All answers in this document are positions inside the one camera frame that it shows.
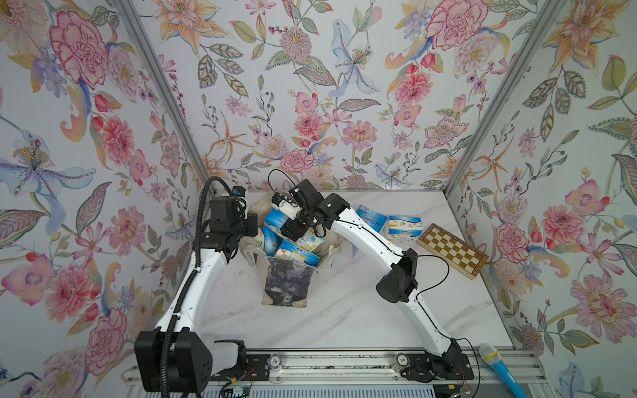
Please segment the orange blue tissue pack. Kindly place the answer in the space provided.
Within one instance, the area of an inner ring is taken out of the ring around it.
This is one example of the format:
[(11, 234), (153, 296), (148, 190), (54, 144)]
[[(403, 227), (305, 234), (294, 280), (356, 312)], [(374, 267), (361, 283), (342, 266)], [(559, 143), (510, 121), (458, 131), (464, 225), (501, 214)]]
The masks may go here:
[(282, 260), (294, 260), (313, 267), (318, 266), (321, 260), (317, 255), (314, 255), (313, 253), (304, 250), (287, 240), (281, 242), (278, 250), (275, 252), (275, 258)]

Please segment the blue tissue pack edge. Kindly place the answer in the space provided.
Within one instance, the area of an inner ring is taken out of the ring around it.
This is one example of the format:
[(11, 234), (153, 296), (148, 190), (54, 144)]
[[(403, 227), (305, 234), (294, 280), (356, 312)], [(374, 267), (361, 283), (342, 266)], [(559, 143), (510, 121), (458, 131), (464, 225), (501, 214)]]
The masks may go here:
[(285, 213), (272, 209), (265, 217), (265, 225), (268, 225), (270, 229), (280, 231), (281, 227), (285, 225), (285, 222), (289, 220), (289, 217)]

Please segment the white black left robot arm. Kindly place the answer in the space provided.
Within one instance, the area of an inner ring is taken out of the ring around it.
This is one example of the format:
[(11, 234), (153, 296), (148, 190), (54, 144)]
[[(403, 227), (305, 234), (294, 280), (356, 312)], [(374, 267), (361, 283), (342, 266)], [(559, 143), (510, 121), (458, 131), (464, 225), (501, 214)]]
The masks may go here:
[(209, 220), (199, 228), (187, 276), (169, 310), (152, 331), (136, 338), (134, 353), (147, 392), (201, 396), (214, 376), (237, 379), (247, 370), (242, 340), (206, 340), (203, 313), (213, 288), (238, 251), (239, 241), (258, 234), (258, 217), (249, 213), (228, 225)]

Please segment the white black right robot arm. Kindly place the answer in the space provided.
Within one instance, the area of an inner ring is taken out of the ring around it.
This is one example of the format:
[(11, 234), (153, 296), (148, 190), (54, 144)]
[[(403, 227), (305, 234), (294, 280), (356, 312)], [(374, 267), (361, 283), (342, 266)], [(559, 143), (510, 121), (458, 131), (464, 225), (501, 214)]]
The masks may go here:
[(332, 193), (325, 197), (307, 180), (292, 187), (287, 194), (276, 192), (271, 203), (288, 217), (280, 227), (283, 237), (297, 241), (308, 229), (322, 227), (358, 247), (384, 272), (376, 284), (376, 292), (388, 303), (398, 306), (433, 364), (446, 371), (463, 366), (464, 354), (457, 340), (446, 335), (418, 298), (416, 272), (420, 254), (389, 242), (340, 195)]

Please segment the cream canvas tote bag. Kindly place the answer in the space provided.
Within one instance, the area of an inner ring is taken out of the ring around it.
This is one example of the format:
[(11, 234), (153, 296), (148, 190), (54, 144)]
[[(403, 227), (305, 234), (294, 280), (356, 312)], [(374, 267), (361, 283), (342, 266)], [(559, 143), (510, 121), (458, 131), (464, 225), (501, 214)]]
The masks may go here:
[(267, 226), (265, 217), (273, 209), (272, 197), (271, 193), (267, 193), (250, 205), (248, 212), (257, 214), (259, 219), (259, 233), (256, 237), (243, 238), (239, 250), (248, 264), (257, 269), (264, 285), (263, 305), (304, 308), (314, 275), (333, 265), (334, 257), (343, 244), (343, 237), (334, 232), (327, 233), (325, 243), (311, 252), (321, 259), (316, 267), (294, 260), (268, 257), (260, 246), (260, 229)]

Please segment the blue barcode tissue pack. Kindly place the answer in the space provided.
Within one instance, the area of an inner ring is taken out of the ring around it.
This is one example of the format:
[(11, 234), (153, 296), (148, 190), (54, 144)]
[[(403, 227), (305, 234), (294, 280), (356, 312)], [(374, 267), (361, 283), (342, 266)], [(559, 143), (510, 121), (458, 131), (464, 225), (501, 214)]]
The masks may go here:
[(381, 232), (388, 220), (387, 216), (363, 205), (356, 210), (356, 213), (376, 232)]

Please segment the blue white floral tissue pack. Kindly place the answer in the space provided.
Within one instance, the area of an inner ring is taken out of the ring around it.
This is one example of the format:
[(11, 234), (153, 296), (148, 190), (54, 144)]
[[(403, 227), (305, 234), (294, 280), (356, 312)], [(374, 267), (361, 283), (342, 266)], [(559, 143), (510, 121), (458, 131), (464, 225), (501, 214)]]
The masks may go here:
[(388, 217), (386, 236), (389, 241), (415, 241), (423, 233), (421, 217)]

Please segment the green cartoon tissue pack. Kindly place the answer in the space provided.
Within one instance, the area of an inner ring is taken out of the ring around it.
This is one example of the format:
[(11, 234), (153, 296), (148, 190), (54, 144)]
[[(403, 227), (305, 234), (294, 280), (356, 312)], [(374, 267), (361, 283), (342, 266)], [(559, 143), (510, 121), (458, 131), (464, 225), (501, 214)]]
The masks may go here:
[(312, 228), (309, 228), (305, 234), (296, 241), (298, 247), (308, 252), (313, 252), (323, 243), (325, 243), (325, 238), (315, 235), (315, 231)]

